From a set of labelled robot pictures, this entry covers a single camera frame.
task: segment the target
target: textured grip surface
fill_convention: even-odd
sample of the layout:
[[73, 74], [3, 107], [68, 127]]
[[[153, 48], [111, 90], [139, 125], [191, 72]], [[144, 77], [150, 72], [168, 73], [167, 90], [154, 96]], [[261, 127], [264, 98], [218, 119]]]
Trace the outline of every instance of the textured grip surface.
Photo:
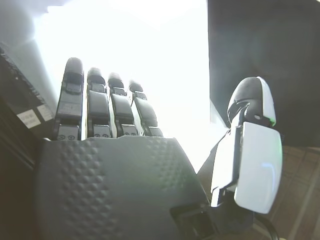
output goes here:
[[36, 168], [44, 240], [179, 240], [170, 209], [207, 203], [175, 139], [45, 141]]

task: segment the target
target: white label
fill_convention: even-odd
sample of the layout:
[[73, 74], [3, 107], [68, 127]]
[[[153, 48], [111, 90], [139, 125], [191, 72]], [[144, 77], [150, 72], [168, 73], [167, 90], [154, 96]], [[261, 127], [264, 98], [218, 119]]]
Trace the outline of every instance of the white label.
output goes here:
[[49, 121], [54, 118], [53, 113], [45, 104], [38, 106], [37, 109], [45, 121]]
[[26, 125], [28, 129], [41, 124], [37, 115], [32, 109], [19, 113], [17, 117], [24, 123], [24, 125]]

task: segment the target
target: robotic hand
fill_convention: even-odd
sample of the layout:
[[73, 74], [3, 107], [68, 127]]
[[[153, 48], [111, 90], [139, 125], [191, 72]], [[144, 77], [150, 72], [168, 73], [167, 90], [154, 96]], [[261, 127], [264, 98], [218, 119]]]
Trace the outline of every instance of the robotic hand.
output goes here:
[[[231, 128], [215, 147], [210, 196], [179, 143], [163, 137], [141, 85], [131, 82], [126, 92], [118, 75], [106, 83], [92, 68], [84, 89], [82, 63], [70, 58], [53, 138], [43, 140], [35, 168], [42, 239], [206, 240], [241, 232], [255, 213], [270, 210], [282, 147], [270, 128], [276, 117], [262, 78], [246, 78], [232, 95]], [[272, 225], [256, 218], [277, 239]]]

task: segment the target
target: screw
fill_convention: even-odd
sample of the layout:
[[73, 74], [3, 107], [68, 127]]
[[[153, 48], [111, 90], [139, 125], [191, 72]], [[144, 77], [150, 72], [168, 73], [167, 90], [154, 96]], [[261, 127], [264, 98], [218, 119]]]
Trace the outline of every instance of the screw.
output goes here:
[[57, 137], [58, 140], [63, 140], [63, 139], [65, 139], [65, 138], [66, 138], [65, 135], [59, 135], [59, 136]]

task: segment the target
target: tiled floor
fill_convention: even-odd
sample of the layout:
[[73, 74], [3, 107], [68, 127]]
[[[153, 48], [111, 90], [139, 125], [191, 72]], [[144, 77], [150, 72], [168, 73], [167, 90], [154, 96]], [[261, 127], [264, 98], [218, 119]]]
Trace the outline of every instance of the tiled floor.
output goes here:
[[[282, 178], [267, 218], [286, 240], [320, 240], [320, 151], [283, 148]], [[268, 240], [263, 228], [254, 225], [241, 235], [223, 240]]]

